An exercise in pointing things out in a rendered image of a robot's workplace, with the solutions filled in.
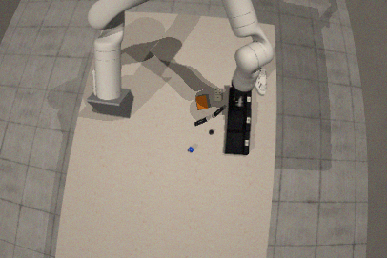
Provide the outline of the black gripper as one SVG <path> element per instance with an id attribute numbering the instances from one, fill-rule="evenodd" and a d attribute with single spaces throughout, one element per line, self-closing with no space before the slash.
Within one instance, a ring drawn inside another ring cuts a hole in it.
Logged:
<path id="1" fill-rule="evenodd" d="M 243 105 L 242 99 L 244 98 L 244 95 L 250 93 L 250 92 L 252 91 L 252 89 L 251 89 L 250 91 L 246 91 L 246 92 L 240 91 L 240 90 L 236 89 L 236 88 L 234 87 L 234 84 L 233 84 L 233 79 L 232 79 L 232 88 L 233 88 L 233 90 L 234 90 L 234 103 L 235 103 L 235 105 L 236 105 L 237 107 L 243 107 L 244 105 Z M 237 94 L 238 94 L 238 95 L 237 95 Z M 236 95 L 237 95 L 237 97 L 236 97 Z M 238 98 L 238 99 L 237 99 L 237 98 Z M 237 101 L 237 100 L 238 100 L 238 101 Z"/>

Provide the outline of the black rack of three labelled bins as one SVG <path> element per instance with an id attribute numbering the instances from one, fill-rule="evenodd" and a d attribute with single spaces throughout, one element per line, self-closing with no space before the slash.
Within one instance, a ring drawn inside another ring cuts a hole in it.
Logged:
<path id="1" fill-rule="evenodd" d="M 231 98 L 230 98 L 231 93 Z M 250 147 L 250 131 L 251 131 L 251 102 L 252 92 L 244 95 L 243 107 L 237 107 L 234 103 L 234 90 L 229 89 L 229 105 L 228 105 L 228 120 L 227 120 L 227 154 L 248 155 Z M 247 106 L 246 106 L 247 104 Z M 229 118 L 230 113 L 230 118 Z M 246 114 L 247 113 L 247 114 Z M 229 124 L 228 124 L 229 121 Z M 245 130 L 242 130 L 245 129 Z M 242 152 L 242 153 L 240 153 Z"/>

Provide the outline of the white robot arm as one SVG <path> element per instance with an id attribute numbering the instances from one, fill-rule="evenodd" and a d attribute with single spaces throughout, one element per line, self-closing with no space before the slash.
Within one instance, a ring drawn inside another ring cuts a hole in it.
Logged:
<path id="1" fill-rule="evenodd" d="M 95 30 L 103 30 L 94 41 L 94 96 L 113 100 L 121 96 L 121 43 L 124 36 L 125 11 L 149 0 L 98 0 L 88 13 Z M 221 0 L 236 37 L 251 36 L 253 42 L 239 48 L 234 59 L 233 84 L 240 91 L 255 88 L 260 96 L 267 91 L 267 71 L 261 67 L 274 58 L 274 49 L 259 26 L 251 0 Z M 121 13 L 122 12 L 122 13 Z M 255 70 L 256 69 L 256 70 Z"/>

